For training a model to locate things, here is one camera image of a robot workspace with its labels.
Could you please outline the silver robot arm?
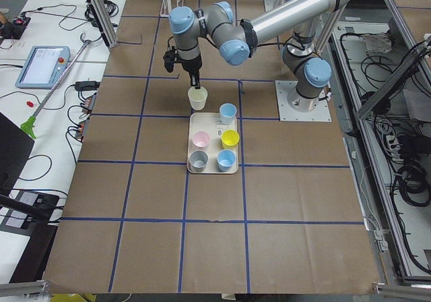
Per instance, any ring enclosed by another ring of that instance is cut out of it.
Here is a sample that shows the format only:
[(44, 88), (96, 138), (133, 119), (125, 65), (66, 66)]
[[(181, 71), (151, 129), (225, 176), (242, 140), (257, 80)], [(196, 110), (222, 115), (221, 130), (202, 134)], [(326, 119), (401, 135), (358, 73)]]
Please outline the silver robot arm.
[(313, 44), (319, 16), (339, 11), (350, 0), (284, 0), (263, 15), (233, 24), (230, 4), (223, 1), (204, 9), (176, 7), (169, 15), (175, 45), (164, 54), (164, 67), (172, 72), (180, 64), (189, 74), (191, 86), (199, 89), (202, 67), (199, 39), (210, 37), (221, 57), (230, 65), (243, 64), (265, 42), (291, 30), (281, 52), (284, 63), (297, 79), (288, 94), (296, 111), (315, 109), (322, 89), (331, 78), (331, 66), (315, 53)]

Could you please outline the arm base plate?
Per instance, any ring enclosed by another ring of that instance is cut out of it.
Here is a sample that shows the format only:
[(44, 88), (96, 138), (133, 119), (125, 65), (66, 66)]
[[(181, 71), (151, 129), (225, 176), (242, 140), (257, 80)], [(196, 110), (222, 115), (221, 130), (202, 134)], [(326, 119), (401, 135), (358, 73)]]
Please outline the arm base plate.
[(283, 3), (284, 0), (264, 0), (265, 12), (271, 11), (272, 9), (279, 7)]
[(275, 93), (282, 122), (323, 122), (332, 121), (329, 105), (323, 89), (317, 98), (303, 98), (297, 93), (297, 81), (276, 80)]

